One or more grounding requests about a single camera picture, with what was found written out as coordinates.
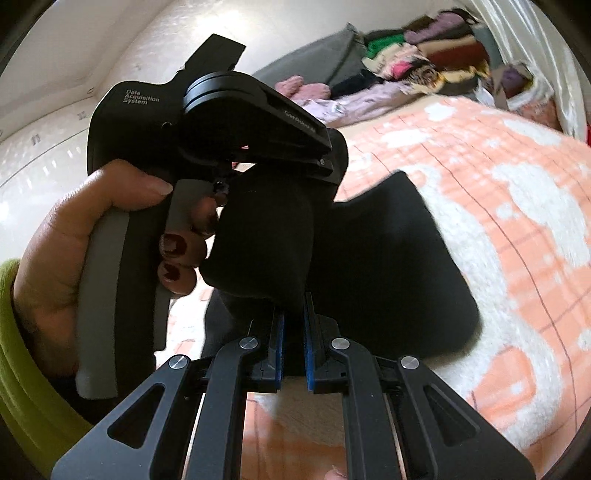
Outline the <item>person's right hand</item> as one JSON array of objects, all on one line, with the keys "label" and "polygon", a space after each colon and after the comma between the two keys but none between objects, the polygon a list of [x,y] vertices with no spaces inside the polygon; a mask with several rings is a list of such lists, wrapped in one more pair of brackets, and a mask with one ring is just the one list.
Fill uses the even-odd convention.
[{"label": "person's right hand", "polygon": [[332,466],[331,470],[325,473],[324,480],[348,480],[348,476]]}]

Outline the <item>person's left hand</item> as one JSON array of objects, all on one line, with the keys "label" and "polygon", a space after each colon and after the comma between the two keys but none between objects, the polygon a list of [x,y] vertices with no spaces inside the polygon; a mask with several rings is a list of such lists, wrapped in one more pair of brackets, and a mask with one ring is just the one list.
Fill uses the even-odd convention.
[{"label": "person's left hand", "polygon": [[[47,376],[76,372],[76,312],[90,235],[111,208],[137,211],[160,204],[172,192],[169,183],[123,160],[95,171],[84,184],[58,202],[45,217],[20,261],[13,284],[13,304],[32,339],[32,356]],[[197,266],[206,239],[214,234],[224,191],[201,198],[190,211],[185,230],[166,231],[158,244],[160,284],[174,297],[197,286]]]}]

